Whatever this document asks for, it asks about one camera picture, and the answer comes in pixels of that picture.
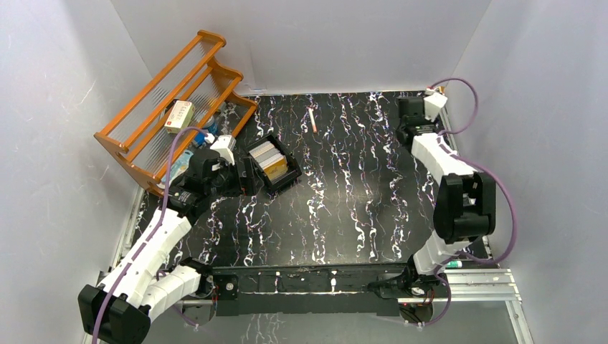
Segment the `black card tray box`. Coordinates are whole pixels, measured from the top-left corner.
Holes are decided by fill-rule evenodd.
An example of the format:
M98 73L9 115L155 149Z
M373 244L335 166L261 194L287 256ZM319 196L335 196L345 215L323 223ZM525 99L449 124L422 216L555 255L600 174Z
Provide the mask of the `black card tray box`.
M261 173L269 194L291 187L302 175L293 153L272 133L248 145L246 152Z

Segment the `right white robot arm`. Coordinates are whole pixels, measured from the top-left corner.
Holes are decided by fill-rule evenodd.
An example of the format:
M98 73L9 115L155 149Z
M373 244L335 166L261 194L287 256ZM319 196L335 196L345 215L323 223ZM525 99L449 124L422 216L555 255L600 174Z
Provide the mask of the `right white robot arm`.
M398 99L397 140L431 173L439 190L433 231L398 275L381 277L367 290L381 298L421 297L445 281L445 267L461 251L495 230L496 182L460 160L436 126L445 97Z

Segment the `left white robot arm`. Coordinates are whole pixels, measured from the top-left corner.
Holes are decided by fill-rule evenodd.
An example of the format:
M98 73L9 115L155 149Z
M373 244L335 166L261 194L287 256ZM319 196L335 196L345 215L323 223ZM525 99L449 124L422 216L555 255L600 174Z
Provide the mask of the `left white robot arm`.
M151 323L184 297L216 301L226 285L236 286L229 276L216 275L210 265L193 257L169 272L162 273L161 267L213 201L256 192L253 158L232 162L218 150L195 152L135 246L98 285L80 291L82 324L92 342L142 343Z

